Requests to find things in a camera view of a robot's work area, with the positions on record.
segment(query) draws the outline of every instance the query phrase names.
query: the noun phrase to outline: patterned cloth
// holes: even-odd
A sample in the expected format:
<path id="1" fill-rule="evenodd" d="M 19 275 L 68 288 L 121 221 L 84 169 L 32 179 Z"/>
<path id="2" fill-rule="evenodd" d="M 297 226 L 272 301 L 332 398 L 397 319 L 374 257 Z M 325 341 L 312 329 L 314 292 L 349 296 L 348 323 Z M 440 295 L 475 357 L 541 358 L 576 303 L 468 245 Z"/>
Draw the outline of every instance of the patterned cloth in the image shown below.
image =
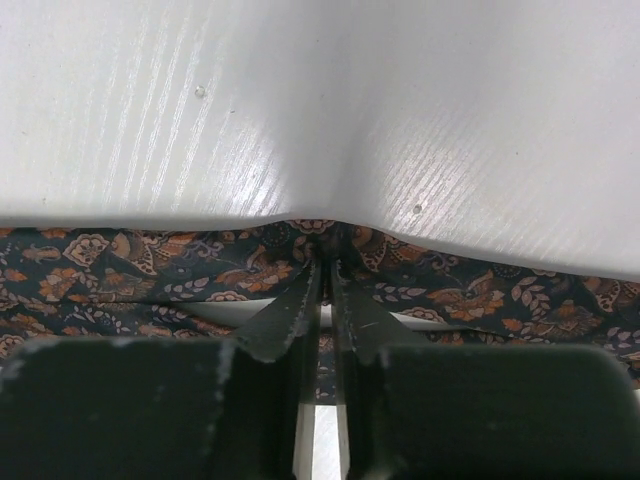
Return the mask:
<path id="1" fill-rule="evenodd" d="M 226 335 L 175 305 L 275 297 L 319 253 L 340 258 L 389 311 L 461 327 L 428 333 L 434 342 L 595 344 L 640 378 L 640 284 L 448 255 L 330 220 L 218 232 L 0 229 L 0 359 L 35 336 Z M 323 342 L 320 378 L 331 362 Z M 331 396 L 320 383 L 318 396 Z"/>

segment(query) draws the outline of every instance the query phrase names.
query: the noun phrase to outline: white panel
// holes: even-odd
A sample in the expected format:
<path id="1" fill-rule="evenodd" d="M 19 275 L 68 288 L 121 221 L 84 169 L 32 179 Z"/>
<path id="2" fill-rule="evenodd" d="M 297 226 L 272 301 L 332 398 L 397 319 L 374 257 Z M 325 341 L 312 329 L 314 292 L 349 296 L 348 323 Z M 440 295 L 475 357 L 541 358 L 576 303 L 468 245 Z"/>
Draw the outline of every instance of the white panel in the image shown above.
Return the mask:
<path id="1" fill-rule="evenodd" d="M 624 0 L 2 0 L 0 223 L 325 217 L 640 280 L 638 58 Z"/>

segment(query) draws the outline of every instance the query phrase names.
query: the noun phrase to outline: wood grain texture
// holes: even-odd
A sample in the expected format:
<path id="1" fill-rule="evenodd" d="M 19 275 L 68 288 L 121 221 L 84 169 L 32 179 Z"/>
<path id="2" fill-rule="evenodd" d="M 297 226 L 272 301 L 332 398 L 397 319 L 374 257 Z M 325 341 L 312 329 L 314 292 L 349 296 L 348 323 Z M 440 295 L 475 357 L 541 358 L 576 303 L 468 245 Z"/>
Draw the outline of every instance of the wood grain texture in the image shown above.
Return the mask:
<path id="1" fill-rule="evenodd" d="M 639 40 L 623 0 L 5 0 L 0 223 L 324 217 L 640 280 Z"/>

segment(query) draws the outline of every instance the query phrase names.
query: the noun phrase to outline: dark green metal bracket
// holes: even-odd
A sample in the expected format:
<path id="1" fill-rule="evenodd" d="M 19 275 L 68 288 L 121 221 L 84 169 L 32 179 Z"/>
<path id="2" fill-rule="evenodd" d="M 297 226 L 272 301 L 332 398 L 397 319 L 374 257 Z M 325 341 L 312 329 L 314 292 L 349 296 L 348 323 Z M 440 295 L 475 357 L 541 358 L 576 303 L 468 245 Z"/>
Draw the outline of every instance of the dark green metal bracket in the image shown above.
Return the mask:
<path id="1" fill-rule="evenodd" d="M 605 353 L 434 345 L 339 262 L 324 279 L 309 265 L 222 339 L 28 342 L 0 374 L 0 477 L 309 479 L 327 284 L 346 478 L 640 478 Z"/>

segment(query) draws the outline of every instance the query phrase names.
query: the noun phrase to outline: orange floral pattern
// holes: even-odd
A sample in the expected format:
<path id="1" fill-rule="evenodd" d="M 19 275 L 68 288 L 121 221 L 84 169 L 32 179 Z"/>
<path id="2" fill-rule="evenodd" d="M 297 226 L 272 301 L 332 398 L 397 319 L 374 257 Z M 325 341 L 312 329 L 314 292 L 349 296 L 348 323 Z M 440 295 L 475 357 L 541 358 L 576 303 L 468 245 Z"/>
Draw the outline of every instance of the orange floral pattern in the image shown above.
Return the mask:
<path id="1" fill-rule="evenodd" d="M 333 220 L 0 229 L 0 359 L 40 335 L 226 335 L 180 304 L 276 297 L 318 254 L 339 258 L 389 311 L 459 328 L 432 341 L 595 344 L 640 378 L 640 284 L 463 258 Z M 321 356 L 330 351 L 325 338 Z"/>

